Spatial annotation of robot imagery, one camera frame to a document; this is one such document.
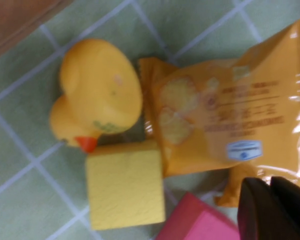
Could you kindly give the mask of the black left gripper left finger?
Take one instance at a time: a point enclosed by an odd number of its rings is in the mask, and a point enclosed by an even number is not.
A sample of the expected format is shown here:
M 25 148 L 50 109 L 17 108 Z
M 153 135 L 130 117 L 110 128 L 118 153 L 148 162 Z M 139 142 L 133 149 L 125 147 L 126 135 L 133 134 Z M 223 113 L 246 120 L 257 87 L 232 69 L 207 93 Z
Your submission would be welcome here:
M 242 181 L 237 213 L 240 239 L 300 240 L 300 229 L 289 219 L 270 184 L 254 177 Z

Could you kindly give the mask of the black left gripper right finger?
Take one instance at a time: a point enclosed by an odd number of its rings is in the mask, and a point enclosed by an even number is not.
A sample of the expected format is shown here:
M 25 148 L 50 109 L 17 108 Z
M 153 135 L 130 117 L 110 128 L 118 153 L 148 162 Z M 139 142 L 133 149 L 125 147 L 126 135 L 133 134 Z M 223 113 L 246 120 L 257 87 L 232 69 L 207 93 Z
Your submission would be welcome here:
M 270 189 L 289 219 L 300 229 L 300 187 L 283 177 L 274 176 L 270 181 Z

